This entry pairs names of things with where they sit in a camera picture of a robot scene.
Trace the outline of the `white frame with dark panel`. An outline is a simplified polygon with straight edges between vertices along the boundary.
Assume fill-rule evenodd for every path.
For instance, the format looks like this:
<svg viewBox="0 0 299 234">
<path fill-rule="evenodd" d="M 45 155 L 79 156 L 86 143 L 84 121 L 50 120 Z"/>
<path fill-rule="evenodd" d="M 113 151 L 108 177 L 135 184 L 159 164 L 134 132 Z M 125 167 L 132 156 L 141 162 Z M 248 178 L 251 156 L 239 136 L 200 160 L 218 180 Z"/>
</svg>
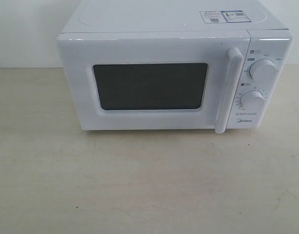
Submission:
<svg viewBox="0 0 299 234">
<path fill-rule="evenodd" d="M 250 35 L 62 33 L 57 42 L 83 130 L 220 134 L 227 129 Z"/>
</svg>

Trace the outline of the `lower white control knob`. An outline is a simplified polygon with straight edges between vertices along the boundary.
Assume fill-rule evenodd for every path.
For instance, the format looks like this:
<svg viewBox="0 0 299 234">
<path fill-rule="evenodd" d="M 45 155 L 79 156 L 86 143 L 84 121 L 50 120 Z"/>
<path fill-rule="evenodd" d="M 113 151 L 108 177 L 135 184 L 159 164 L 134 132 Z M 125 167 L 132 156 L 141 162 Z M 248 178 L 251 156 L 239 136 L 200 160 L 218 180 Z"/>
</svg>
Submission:
<svg viewBox="0 0 299 234">
<path fill-rule="evenodd" d="M 241 97 L 240 104 L 246 110 L 256 111 L 264 106 L 264 97 L 259 91 L 250 91 Z"/>
</svg>

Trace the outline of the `upper white control knob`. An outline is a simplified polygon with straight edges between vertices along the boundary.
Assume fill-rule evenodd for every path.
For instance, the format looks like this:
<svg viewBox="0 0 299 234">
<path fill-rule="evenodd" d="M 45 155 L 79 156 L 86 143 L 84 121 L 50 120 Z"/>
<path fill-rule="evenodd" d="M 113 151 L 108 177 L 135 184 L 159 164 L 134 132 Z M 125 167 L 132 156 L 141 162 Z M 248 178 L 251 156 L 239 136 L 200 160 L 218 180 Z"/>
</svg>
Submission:
<svg viewBox="0 0 299 234">
<path fill-rule="evenodd" d="M 266 81 L 276 76 L 277 68 L 273 61 L 261 59 L 252 64 L 249 69 L 249 74 L 255 81 Z"/>
</svg>

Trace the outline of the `white control knob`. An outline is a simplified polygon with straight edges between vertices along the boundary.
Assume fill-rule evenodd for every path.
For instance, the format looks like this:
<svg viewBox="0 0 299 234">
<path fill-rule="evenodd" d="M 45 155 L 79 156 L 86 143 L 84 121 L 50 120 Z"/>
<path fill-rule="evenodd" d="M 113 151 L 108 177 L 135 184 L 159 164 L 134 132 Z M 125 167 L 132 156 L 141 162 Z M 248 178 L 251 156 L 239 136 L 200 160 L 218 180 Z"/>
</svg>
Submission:
<svg viewBox="0 0 299 234">
<path fill-rule="evenodd" d="M 264 97 L 259 91 L 250 91 L 241 97 L 240 104 L 246 110 L 256 111 L 264 106 Z"/>
<path fill-rule="evenodd" d="M 255 81 L 266 81 L 276 76 L 277 68 L 273 61 L 261 59 L 252 64 L 249 69 L 249 74 Z"/>
</svg>

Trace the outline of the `white microwave oven body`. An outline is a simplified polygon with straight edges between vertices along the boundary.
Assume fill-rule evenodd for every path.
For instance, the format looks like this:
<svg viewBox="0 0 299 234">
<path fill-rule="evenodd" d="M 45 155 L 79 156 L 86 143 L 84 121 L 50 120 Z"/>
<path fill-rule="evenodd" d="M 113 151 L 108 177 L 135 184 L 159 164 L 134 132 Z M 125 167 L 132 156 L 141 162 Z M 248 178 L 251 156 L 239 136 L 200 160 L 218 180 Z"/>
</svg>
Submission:
<svg viewBox="0 0 299 234">
<path fill-rule="evenodd" d="M 84 0 L 57 38 L 83 130 L 258 127 L 293 35 L 257 0 Z"/>
</svg>

